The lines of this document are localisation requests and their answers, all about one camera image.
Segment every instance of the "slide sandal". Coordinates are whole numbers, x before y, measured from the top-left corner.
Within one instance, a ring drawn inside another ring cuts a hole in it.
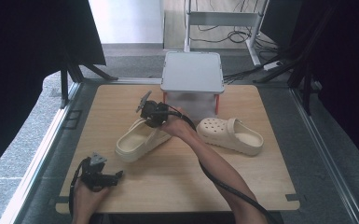
[[[263,137],[247,128],[239,119],[203,119],[197,126],[197,133],[207,144],[249,156],[257,155],[264,144]]]
[[[150,128],[145,119],[136,120],[129,131],[116,143],[116,153],[126,162],[137,161],[171,136],[160,129]]]

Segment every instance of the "metal frame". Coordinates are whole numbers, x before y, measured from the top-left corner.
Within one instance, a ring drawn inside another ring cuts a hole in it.
[[[117,84],[117,85],[125,85],[125,84],[139,84],[139,85],[147,85],[147,84],[160,84],[161,78],[119,78],[115,81],[101,81],[105,84]],[[74,99],[80,90],[81,85],[84,83],[74,83],[70,88],[70,99]],[[314,124],[311,116],[304,110],[301,103],[301,96],[298,91],[292,88],[289,88],[297,109],[299,111],[300,116],[303,118],[304,123],[307,126],[307,129],[310,132],[311,138],[316,145],[321,159],[326,167],[327,172],[330,174],[330,177],[337,188],[337,192],[347,209],[347,212],[352,220],[352,223],[359,224],[359,205],[356,201],[355,197],[351,189],[348,186],[348,183],[345,181],[345,177],[342,175],[341,171],[335,164],[329,149],[324,143],[322,136],[320,135],[316,125]],[[17,190],[15,191],[12,199],[10,200],[6,211],[2,215],[0,219],[0,223],[14,223],[21,209],[23,208],[25,201],[28,197],[28,194],[34,185],[36,177],[39,175],[41,171],[41,167],[44,164],[44,161],[49,154],[49,151],[52,147],[52,144],[58,135],[58,131],[62,126],[62,122],[72,107],[73,100],[69,101],[69,104],[60,109],[54,120],[52,121],[50,127],[48,128],[48,132],[42,140],[39,149],[36,151],[35,156],[28,167],[24,178],[20,182]]]
[[[267,2],[268,0],[264,1],[261,10],[258,13],[240,13],[191,11],[191,0],[188,0],[186,5],[186,37],[184,52],[190,52],[190,25],[251,26],[251,38],[247,39],[245,42],[254,65],[261,66],[260,60],[254,49],[254,43],[255,38],[260,31]]]

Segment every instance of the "hand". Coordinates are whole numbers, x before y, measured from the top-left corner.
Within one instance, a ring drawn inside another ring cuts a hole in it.
[[[89,223],[92,214],[94,214],[110,190],[110,188],[103,188],[98,192],[94,192],[87,188],[86,184],[79,178],[75,183],[74,218],[72,223]]]
[[[181,107],[174,107],[174,109],[187,116],[186,111]],[[168,116],[167,121],[161,125],[160,129],[179,138],[184,138],[187,134],[194,132],[187,122],[175,115]]]

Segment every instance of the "wooden table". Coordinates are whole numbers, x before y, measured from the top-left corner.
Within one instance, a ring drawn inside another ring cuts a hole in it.
[[[162,101],[160,85],[102,85],[98,89],[60,196],[69,195],[76,167],[95,151],[107,158],[104,174],[125,172],[98,212],[229,211],[195,154],[180,139],[171,138],[133,163],[115,154],[117,140],[139,117],[135,109],[149,90],[149,100]],[[296,192],[257,88],[227,85],[220,96],[218,117],[238,118],[264,137],[265,145],[255,157],[213,146],[242,175],[259,203],[270,211],[298,209],[299,201],[286,199]],[[56,210],[69,213],[67,203],[57,203]]]

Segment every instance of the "white clog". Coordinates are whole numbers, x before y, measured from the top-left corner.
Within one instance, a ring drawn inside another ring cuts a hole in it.
[[[261,151],[263,137],[238,119],[203,119],[197,133],[207,144],[225,147],[254,156]]]
[[[137,161],[170,138],[171,136],[164,131],[147,126],[145,119],[138,119],[129,131],[118,139],[115,151],[123,161]]]

